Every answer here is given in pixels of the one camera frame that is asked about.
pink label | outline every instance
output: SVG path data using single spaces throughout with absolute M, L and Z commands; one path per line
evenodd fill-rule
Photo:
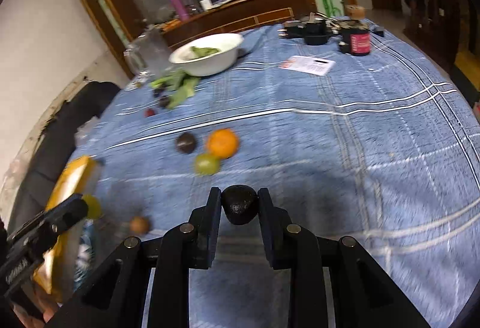
M 352 53 L 370 53 L 370 34 L 351 34 L 350 44 L 352 46 Z

silver rivet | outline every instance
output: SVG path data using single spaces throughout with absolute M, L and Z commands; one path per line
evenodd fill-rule
M 180 225 L 180 232 L 182 232 L 182 233 L 190 233 L 194 229 L 195 229 L 195 227 L 188 222 Z
M 300 231 L 302 230 L 302 227 L 297 224 L 290 224 L 287 226 L 286 229 L 289 233 L 300 233 Z
M 353 237 L 346 236 L 342 239 L 342 244 L 346 247 L 354 247 L 357 242 Z
M 126 246 L 127 248 L 136 247 L 138 245 L 138 239 L 136 237 L 128 237 L 123 242 L 123 245 Z

blue tablecloth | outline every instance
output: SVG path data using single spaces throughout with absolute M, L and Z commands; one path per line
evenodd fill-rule
M 480 127 L 469 106 L 388 32 L 372 35 L 370 55 L 353 57 L 333 38 L 307 46 L 279 39 L 277 28 L 245 32 L 251 53 L 172 111 L 145 118 L 155 103 L 147 87 L 115 98 L 73 155 L 106 165 L 97 257 L 134 214 L 151 218 L 151 238 L 187 221 L 212 186 L 267 187 L 316 235 L 356 237 L 433 327 L 447 327 L 480 278 Z M 278 68 L 292 55 L 336 64 L 324 77 Z M 239 152 L 197 176 L 202 141 L 225 127 Z M 175 150 L 183 131 L 201 143 L 191 155 Z M 235 227 L 223 215 L 219 235 L 213 267 L 190 273 L 190 326 L 286 326 L 289 275 L 268 267 L 257 220 Z

white card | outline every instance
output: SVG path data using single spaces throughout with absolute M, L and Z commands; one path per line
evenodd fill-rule
M 317 76 L 324 76 L 328 73 L 333 65 L 335 65 L 335 61 L 294 55 L 282 63 L 281 68 L 296 70 L 297 72 L 316 74 Z

red object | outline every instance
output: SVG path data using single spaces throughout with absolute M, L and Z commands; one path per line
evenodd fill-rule
M 155 110 L 151 109 L 151 108 L 147 108 L 145 110 L 145 117 L 153 117 L 154 115 L 156 115 L 157 113 L 155 112 Z
M 352 53 L 368 54 L 370 53 L 370 34 L 351 34 L 350 44 Z

